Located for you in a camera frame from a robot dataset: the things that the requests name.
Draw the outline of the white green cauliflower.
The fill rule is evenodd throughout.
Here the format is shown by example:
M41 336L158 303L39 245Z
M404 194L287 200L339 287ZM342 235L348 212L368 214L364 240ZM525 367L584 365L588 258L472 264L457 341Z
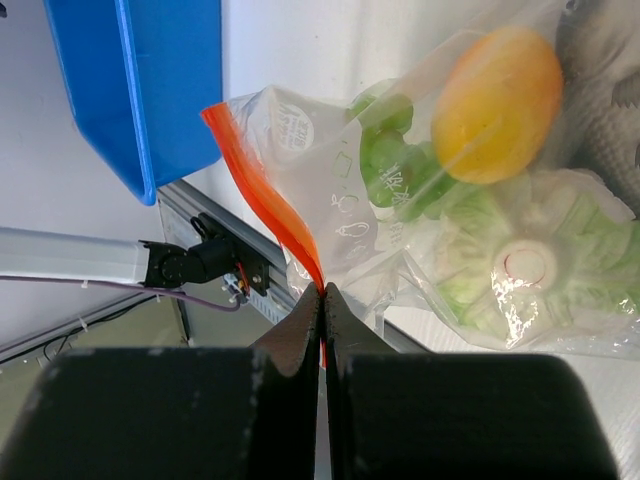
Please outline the white green cauliflower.
M639 222L591 172L459 183L437 221L431 275L461 329L514 348L639 319Z

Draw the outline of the grey toy fish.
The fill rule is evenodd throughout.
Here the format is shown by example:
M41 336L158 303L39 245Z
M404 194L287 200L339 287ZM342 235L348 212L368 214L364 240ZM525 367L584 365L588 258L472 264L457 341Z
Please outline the grey toy fish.
M575 165L597 173L639 210L639 3L568 1L555 50Z

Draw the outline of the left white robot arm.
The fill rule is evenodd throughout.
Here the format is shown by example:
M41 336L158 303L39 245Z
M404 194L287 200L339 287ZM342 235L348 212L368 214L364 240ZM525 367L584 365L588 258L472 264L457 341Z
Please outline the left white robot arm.
M1 277L177 289L236 268L230 241L213 237L190 248L44 231L1 229Z

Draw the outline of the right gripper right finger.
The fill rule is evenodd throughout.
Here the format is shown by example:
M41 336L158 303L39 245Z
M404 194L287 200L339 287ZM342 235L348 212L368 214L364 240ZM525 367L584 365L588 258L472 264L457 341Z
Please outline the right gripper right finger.
M400 353L324 290L337 479L615 479L586 389L541 354Z

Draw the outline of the yellow mango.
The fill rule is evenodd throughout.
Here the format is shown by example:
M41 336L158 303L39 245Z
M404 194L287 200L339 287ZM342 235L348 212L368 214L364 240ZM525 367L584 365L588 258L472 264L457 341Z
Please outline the yellow mango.
M520 174L543 147L563 90L559 60L540 33L507 26L483 36L457 60L436 102L437 160L465 183Z

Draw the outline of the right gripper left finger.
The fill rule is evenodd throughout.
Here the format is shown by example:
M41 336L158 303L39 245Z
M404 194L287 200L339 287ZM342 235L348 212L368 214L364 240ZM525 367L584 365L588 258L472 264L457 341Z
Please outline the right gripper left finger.
M1 453L5 479L310 479L320 295L242 348L87 348L54 360Z

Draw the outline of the clear zip top bag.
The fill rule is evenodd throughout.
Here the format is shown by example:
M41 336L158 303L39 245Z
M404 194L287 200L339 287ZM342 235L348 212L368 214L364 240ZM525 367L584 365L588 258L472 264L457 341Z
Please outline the clear zip top bag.
M637 2L495 1L347 104L268 86L202 117L293 296L638 358Z

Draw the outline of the green lettuce piece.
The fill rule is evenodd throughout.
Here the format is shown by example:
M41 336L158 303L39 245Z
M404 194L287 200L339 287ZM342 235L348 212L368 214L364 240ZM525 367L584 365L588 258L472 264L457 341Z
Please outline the green lettuce piece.
M360 171L368 198L402 222L436 220L455 181L441 168L431 141L405 139L413 126L414 104L402 94L389 95L392 83L373 84L346 109L346 119L362 128Z

